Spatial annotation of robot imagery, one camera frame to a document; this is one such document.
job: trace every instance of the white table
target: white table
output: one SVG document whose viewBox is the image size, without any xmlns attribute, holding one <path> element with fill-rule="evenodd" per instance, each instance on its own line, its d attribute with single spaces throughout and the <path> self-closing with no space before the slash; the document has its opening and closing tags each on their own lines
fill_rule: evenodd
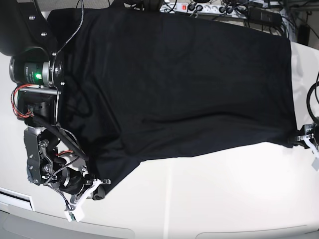
<svg viewBox="0 0 319 239">
<path fill-rule="evenodd" d="M 9 77 L 9 61 L 0 55 L 0 187 L 30 195 L 36 212 L 64 218 L 60 196 L 27 180 L 26 126 L 15 118 L 10 105 L 15 84 Z M 319 51 L 292 43 L 292 69 L 300 128 L 312 122 L 306 95 L 319 71 Z M 314 97 L 312 105 L 319 116 Z M 295 232 L 316 231 L 319 172 L 312 168 L 313 160 L 312 152 L 300 146 L 260 143 L 194 158 L 143 162 L 104 200 L 87 200 L 83 221 L 130 229 L 134 233 L 127 238 L 137 239 L 225 239 L 230 234 L 201 233 L 248 231 L 280 236 L 286 231 L 272 230 L 291 227 L 296 227 Z M 65 227 L 70 226 L 75 224 L 65 221 Z M 249 238 L 243 233 L 231 236 Z"/>
</svg>

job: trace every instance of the cable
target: cable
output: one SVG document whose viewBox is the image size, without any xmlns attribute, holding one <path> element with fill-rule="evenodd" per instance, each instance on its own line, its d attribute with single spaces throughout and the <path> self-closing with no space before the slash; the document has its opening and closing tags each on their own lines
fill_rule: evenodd
<svg viewBox="0 0 319 239">
<path fill-rule="evenodd" d="M 311 94 L 313 93 L 313 91 L 317 88 L 318 86 L 318 78 L 319 78 L 319 73 L 318 73 L 318 76 L 317 76 L 317 80 L 316 80 L 316 83 L 314 83 L 309 91 L 308 91 L 308 94 L 307 94 L 307 99 L 306 99 L 306 104 L 307 104 L 307 110 L 308 110 L 308 113 L 311 117 L 311 119 L 315 122 L 316 125 L 319 125 L 319 120 L 315 117 L 313 111 L 311 110 L 311 107 L 310 107 L 310 96 Z"/>
<path fill-rule="evenodd" d="M 56 170 L 56 171 L 49 177 L 49 179 L 44 182 L 43 185 L 46 186 L 46 185 L 52 180 L 52 178 L 53 178 L 55 175 L 57 175 L 59 172 L 61 172 L 63 169 L 65 169 L 66 167 L 68 167 L 68 166 L 71 165 L 72 163 L 75 163 L 77 160 L 79 160 L 79 158 L 80 158 L 79 156 L 76 157 L 76 159 L 72 160 L 71 162 L 65 164 L 63 167 L 61 167 L 61 168 L 59 168 L 58 170 Z"/>
<path fill-rule="evenodd" d="M 64 129 L 64 128 L 60 127 L 60 126 L 57 126 L 57 127 L 59 129 L 63 130 L 64 132 L 67 132 L 68 134 L 70 134 L 73 137 L 74 142 L 79 146 L 79 141 L 78 141 L 78 139 L 75 137 L 75 135 L 72 132 L 70 132 L 67 129 Z"/>
<path fill-rule="evenodd" d="M 55 156 L 61 156 L 61 155 L 64 155 L 66 153 L 74 153 L 72 150 L 67 150 L 67 151 L 63 151 L 61 153 L 57 153 Z"/>
<path fill-rule="evenodd" d="M 80 25 L 78 26 L 78 28 L 75 30 L 75 32 L 70 36 L 70 38 L 63 44 L 63 46 L 60 48 L 59 51 L 61 51 L 65 46 L 66 44 L 69 43 L 70 40 L 72 40 L 72 38 L 78 33 L 78 31 L 80 30 L 82 24 L 83 24 L 83 19 L 84 19 L 84 3 L 83 3 L 83 0 L 79 0 L 81 1 L 81 22 L 80 22 Z"/>
<path fill-rule="evenodd" d="M 164 3 L 165 3 L 166 6 L 168 6 L 168 7 L 170 8 L 170 11 L 169 11 L 169 12 L 173 11 L 174 13 L 176 13 L 176 11 L 174 10 L 174 8 L 171 8 L 170 5 L 169 5 L 167 2 L 164 2 Z"/>
<path fill-rule="evenodd" d="M 78 147 L 76 147 L 68 138 L 66 138 L 61 132 L 54 126 L 50 125 L 48 122 L 46 122 L 43 118 L 36 116 L 34 114 L 33 119 L 43 125 L 47 130 L 49 130 L 52 134 L 54 134 L 56 137 L 62 140 L 62 142 L 70 149 L 72 150 L 76 155 L 80 156 L 84 161 L 89 161 L 89 157 L 82 152 Z"/>
<path fill-rule="evenodd" d="M 170 12 L 174 11 L 174 8 L 176 7 L 176 4 L 177 4 L 177 0 L 175 0 L 173 8 L 171 8 L 170 11 L 168 11 L 167 13 L 170 13 Z"/>
<path fill-rule="evenodd" d="M 45 186 L 46 186 L 46 187 L 49 187 L 49 188 L 52 189 L 53 191 L 55 191 L 55 192 L 57 192 L 58 194 L 60 194 L 60 196 L 63 198 L 63 200 L 64 200 L 64 202 L 65 202 L 66 207 L 67 207 L 70 211 L 72 210 L 70 203 L 68 202 L 68 200 L 66 199 L 66 197 L 65 197 L 59 190 L 57 190 L 57 189 L 55 189 L 55 188 L 53 188 L 52 186 L 47 185 L 47 184 L 46 184 Z"/>
<path fill-rule="evenodd" d="M 286 19 L 291 24 L 292 27 L 297 28 L 297 26 L 292 21 L 290 21 L 287 17 L 282 16 L 282 18 Z"/>
<path fill-rule="evenodd" d="M 311 16 L 312 14 L 313 14 L 312 11 L 306 11 L 306 15 L 307 15 L 307 17 L 306 17 L 306 23 L 308 23 L 308 18 L 309 18 L 309 16 Z"/>
<path fill-rule="evenodd" d="M 12 109 L 13 109 L 13 112 L 15 114 L 15 116 L 17 117 L 22 117 L 22 118 L 28 118 L 31 116 L 32 112 L 30 110 L 28 110 L 28 112 L 26 114 L 23 114 L 21 113 L 19 110 L 18 110 L 18 107 L 16 106 L 16 103 L 15 103 L 15 95 L 16 93 L 22 89 L 22 88 L 25 88 L 25 87 L 28 87 L 28 86 L 34 86 L 34 84 L 24 84 L 24 85 L 21 85 L 21 86 L 17 86 L 14 91 L 11 93 L 11 104 L 12 104 Z"/>
<path fill-rule="evenodd" d="M 281 26 L 284 28 L 284 35 L 289 39 L 290 38 L 290 34 L 289 34 L 289 31 L 286 27 L 286 25 L 282 22 Z"/>
<path fill-rule="evenodd" d="M 291 5 L 289 8 L 292 8 L 292 7 L 303 7 L 303 6 L 306 6 L 310 2 L 316 2 L 316 0 L 308 0 L 305 3 L 303 3 L 302 5 L 298 5 L 298 4 Z"/>
<path fill-rule="evenodd" d="M 273 27 L 274 30 L 276 30 L 281 36 L 286 35 L 286 32 L 284 32 L 281 28 L 279 27 Z"/>
<path fill-rule="evenodd" d="M 316 79 L 316 85 L 318 85 L 318 79 L 319 79 L 319 72 L 318 72 L 317 79 Z M 315 88 L 315 96 L 316 96 L 316 100 L 319 104 L 319 100 L 318 100 L 318 96 L 317 96 L 317 87 Z"/>
<path fill-rule="evenodd" d="M 244 20 L 244 24 L 245 24 L 245 27 L 250 28 L 250 23 L 249 23 L 249 20 L 248 20 L 248 19 L 247 19 L 247 20 Z"/>
<path fill-rule="evenodd" d="M 254 0 L 249 0 L 249 1 L 247 1 L 247 2 L 244 2 L 244 3 L 242 3 L 242 4 L 239 4 L 239 5 L 235 6 L 235 7 L 233 7 L 233 10 L 235 10 L 235 9 L 237 9 L 238 7 L 240 7 L 240 6 L 242 6 L 242 5 L 245 5 L 245 4 L 247 4 L 247 3 L 251 2 L 251 1 L 254 1 Z M 222 13 L 222 14 L 220 14 L 220 15 L 214 17 L 214 18 L 212 19 L 212 21 L 214 21 L 214 20 L 216 20 L 217 18 L 219 18 L 220 16 L 223 16 L 223 15 L 226 15 L 226 14 L 227 14 L 227 11 L 225 11 L 224 13 Z"/>
<path fill-rule="evenodd" d="M 199 11 L 203 10 L 203 6 L 202 5 L 197 5 L 195 11 L 190 15 L 193 16 L 195 14 L 195 16 L 197 15 L 196 13 Z"/>
</svg>

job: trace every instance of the black cloth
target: black cloth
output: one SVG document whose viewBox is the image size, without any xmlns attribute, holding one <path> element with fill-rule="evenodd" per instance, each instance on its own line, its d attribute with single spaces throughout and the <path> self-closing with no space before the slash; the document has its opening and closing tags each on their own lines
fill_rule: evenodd
<svg viewBox="0 0 319 239">
<path fill-rule="evenodd" d="M 60 45 L 80 15 L 50 14 Z M 112 180 L 107 192 L 145 160 L 260 142 L 292 147 L 284 37 L 177 14 L 86 9 L 64 52 L 61 125 L 79 139 L 92 172 Z"/>
</svg>

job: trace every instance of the wire bundle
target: wire bundle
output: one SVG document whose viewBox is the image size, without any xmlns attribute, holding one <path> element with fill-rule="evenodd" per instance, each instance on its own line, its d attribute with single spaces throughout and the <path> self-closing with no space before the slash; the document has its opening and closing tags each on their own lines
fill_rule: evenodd
<svg viewBox="0 0 319 239">
<path fill-rule="evenodd" d="M 62 156 L 64 154 L 66 154 L 66 153 L 73 153 L 73 151 L 72 150 L 62 151 L 60 153 L 57 153 L 55 156 Z"/>
<path fill-rule="evenodd" d="M 15 114 L 15 116 L 17 117 L 22 117 L 22 118 L 28 118 L 30 116 L 32 116 L 32 112 L 30 110 L 28 110 L 27 113 L 23 114 L 22 112 L 20 112 L 18 110 L 18 107 L 16 106 L 16 103 L 15 103 L 15 95 L 17 94 L 17 92 L 22 89 L 22 88 L 25 88 L 25 87 L 28 87 L 28 86 L 34 86 L 34 84 L 25 84 L 25 85 L 20 85 L 20 86 L 17 86 L 14 91 L 11 93 L 11 104 L 12 104 L 12 109 L 13 109 L 13 113 Z"/>
</svg>

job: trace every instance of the red wire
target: red wire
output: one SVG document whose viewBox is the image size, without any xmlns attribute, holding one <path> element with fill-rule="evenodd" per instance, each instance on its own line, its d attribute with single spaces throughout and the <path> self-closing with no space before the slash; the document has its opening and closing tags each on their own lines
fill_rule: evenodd
<svg viewBox="0 0 319 239">
<path fill-rule="evenodd" d="M 64 155 L 65 153 L 73 153 L 73 151 L 72 150 L 63 151 L 61 153 L 57 153 L 55 156 L 61 156 L 61 155 Z"/>
<path fill-rule="evenodd" d="M 28 87 L 28 86 L 33 86 L 34 84 L 24 84 L 24 85 L 21 85 L 19 87 L 16 87 L 15 90 L 12 92 L 11 94 L 11 104 L 12 104 L 12 109 L 13 109 L 13 112 L 16 116 L 19 116 L 19 117 L 22 117 L 22 118 L 28 118 L 30 116 L 32 116 L 32 112 L 30 110 L 28 110 L 28 112 L 26 114 L 22 114 L 19 112 L 19 110 L 17 109 L 17 106 L 15 105 L 14 103 L 14 98 L 15 98 L 15 95 L 16 93 L 21 89 L 21 88 L 24 88 L 24 87 Z"/>
</svg>

